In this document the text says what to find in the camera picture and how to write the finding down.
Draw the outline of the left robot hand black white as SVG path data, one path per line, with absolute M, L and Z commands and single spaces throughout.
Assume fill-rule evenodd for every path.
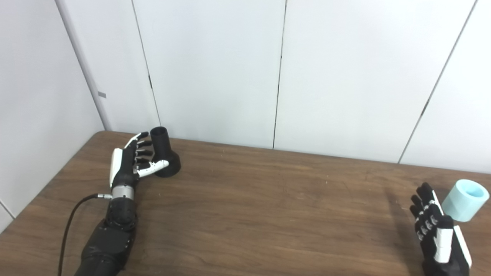
M 109 172 L 109 186 L 134 187 L 142 177 L 155 174 L 166 168 L 169 162 L 164 159 L 151 161 L 146 157 L 153 156 L 152 150 L 145 147 L 152 146 L 151 140 L 144 140 L 149 132 L 141 132 L 133 136 L 123 148 L 115 148 L 112 154 L 112 163 Z

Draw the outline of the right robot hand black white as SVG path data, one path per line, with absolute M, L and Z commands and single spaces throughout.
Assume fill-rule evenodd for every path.
M 472 258 L 459 225 L 443 212 L 429 183 L 411 197 L 414 231 L 422 249 L 425 276 L 468 276 Z

